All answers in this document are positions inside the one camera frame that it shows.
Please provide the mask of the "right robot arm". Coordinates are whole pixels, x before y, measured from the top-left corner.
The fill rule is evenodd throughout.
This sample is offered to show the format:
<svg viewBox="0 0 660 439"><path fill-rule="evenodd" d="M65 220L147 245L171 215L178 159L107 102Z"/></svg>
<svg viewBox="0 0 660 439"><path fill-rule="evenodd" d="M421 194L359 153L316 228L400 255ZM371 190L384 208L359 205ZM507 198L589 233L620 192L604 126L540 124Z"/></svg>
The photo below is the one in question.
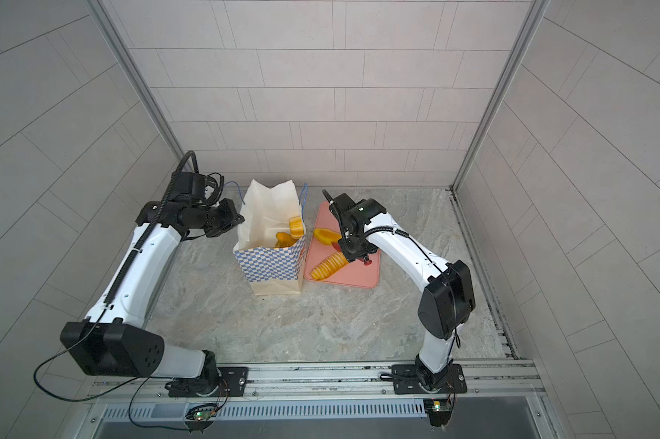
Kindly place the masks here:
<svg viewBox="0 0 660 439"><path fill-rule="evenodd" d="M416 358L416 377L425 391L442 391L448 383L452 351L461 346L460 331L475 309L468 265L431 252L374 199L355 202L346 194L326 199L338 222L338 245L347 261L365 263L371 254L383 252L421 291L418 317L426 335Z"/></svg>

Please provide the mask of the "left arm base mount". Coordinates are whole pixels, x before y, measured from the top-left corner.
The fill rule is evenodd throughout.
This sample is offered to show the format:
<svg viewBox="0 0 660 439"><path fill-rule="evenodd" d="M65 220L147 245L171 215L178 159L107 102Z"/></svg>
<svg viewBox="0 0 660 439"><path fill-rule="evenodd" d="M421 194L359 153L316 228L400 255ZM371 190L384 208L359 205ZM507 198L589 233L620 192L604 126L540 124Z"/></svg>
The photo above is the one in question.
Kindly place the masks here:
<svg viewBox="0 0 660 439"><path fill-rule="evenodd" d="M247 367L222 367L204 371L196 379L176 378L165 384L170 398L242 397L249 378Z"/></svg>

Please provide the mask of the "red tongs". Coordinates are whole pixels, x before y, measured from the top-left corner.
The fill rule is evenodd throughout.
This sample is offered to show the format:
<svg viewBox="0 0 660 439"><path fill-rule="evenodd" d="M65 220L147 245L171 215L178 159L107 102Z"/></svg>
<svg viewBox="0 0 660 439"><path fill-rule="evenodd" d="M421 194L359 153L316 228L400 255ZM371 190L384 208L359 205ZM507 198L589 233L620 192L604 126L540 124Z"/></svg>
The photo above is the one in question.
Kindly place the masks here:
<svg viewBox="0 0 660 439"><path fill-rule="evenodd" d="M332 242L332 247L337 252L340 252L341 254L343 253L342 248L341 248L340 244L337 241ZM353 263L353 262L357 262L357 261L361 262L364 266L368 266L368 265L371 265L373 263L373 261L370 259L369 256L362 257L362 258L348 259L349 263Z"/></svg>

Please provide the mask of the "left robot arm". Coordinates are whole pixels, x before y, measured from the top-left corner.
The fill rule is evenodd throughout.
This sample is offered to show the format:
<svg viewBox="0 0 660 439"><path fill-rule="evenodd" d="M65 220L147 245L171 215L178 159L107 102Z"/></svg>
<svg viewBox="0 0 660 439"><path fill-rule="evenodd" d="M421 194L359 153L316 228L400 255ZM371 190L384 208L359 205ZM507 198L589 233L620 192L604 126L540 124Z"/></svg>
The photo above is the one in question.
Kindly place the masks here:
<svg viewBox="0 0 660 439"><path fill-rule="evenodd" d="M145 330L145 320L174 251L191 230L218 237L244 221L234 202L213 206L150 201L136 219L132 243L99 303L60 340L90 376L171 378L180 391L212 393L220 382L215 356L185 349Z"/></svg>

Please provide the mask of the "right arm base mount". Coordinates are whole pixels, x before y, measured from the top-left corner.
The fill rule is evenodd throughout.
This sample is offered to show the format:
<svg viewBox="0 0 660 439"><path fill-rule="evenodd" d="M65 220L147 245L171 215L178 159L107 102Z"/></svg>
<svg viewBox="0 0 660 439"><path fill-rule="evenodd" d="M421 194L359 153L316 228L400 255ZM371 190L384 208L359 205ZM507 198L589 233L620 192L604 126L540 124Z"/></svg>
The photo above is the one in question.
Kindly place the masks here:
<svg viewBox="0 0 660 439"><path fill-rule="evenodd" d="M451 363L438 374L416 364L394 364L388 375L395 394L463 394L468 388L460 364Z"/></svg>

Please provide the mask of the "checkered paper bag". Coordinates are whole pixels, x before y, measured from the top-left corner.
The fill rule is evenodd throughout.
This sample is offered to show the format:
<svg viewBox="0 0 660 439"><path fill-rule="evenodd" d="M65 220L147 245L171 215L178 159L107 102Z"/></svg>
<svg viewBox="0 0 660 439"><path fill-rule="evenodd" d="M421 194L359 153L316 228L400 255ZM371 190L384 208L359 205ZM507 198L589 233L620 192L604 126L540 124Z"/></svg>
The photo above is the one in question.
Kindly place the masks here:
<svg viewBox="0 0 660 439"><path fill-rule="evenodd" d="M276 233L290 234L289 220L304 214L307 190L289 180L268 188L253 180L243 198L238 242L233 254L256 296L286 296L302 292L309 235L289 248L276 248Z"/></svg>

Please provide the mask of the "long oval bread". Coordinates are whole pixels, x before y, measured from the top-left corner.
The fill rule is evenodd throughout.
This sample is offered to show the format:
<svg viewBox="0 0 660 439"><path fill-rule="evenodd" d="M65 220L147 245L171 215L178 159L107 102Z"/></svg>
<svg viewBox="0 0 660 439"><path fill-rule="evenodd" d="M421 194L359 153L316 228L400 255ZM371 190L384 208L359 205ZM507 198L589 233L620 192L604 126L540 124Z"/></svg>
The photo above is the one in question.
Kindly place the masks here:
<svg viewBox="0 0 660 439"><path fill-rule="evenodd" d="M289 248L297 243L297 239L293 238L291 234L287 232L277 232L276 233L276 248Z"/></svg>

